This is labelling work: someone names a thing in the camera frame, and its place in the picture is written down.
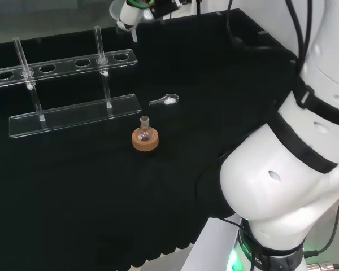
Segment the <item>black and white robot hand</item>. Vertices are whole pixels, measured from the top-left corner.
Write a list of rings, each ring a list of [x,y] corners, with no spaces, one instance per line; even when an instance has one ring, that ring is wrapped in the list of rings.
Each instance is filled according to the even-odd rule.
[[[179,0],[124,1],[116,20],[117,26],[130,32],[141,21],[158,20],[180,9],[183,3],[184,1]]]

